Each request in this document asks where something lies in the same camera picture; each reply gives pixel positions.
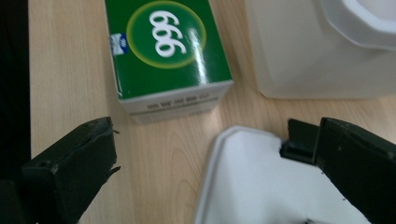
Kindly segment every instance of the cardboard box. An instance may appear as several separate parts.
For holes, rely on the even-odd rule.
[[[233,79],[207,0],[106,0],[120,103],[137,123],[212,109]]]

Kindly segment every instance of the table surface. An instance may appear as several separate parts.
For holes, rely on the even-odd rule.
[[[135,125],[117,99],[103,0],[29,1],[32,151],[111,116],[121,170],[80,223],[189,223],[215,136],[244,125],[287,137],[287,120],[343,119],[396,143],[396,95],[374,100],[265,98],[253,73],[245,2],[212,0],[235,81],[212,112]]]

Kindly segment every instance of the translucent plastic jug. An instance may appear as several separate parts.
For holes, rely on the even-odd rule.
[[[260,91],[283,99],[396,93],[396,0],[246,0]]]

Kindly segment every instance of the white plastic tray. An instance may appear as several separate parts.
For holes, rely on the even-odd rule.
[[[280,158],[280,146],[259,130],[220,134],[193,223],[370,223],[318,167]]]

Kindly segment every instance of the green label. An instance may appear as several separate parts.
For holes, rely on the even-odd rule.
[[[201,19],[188,7],[172,1],[155,1],[140,7],[129,19],[126,35],[137,58],[162,69],[193,62],[206,43]]]

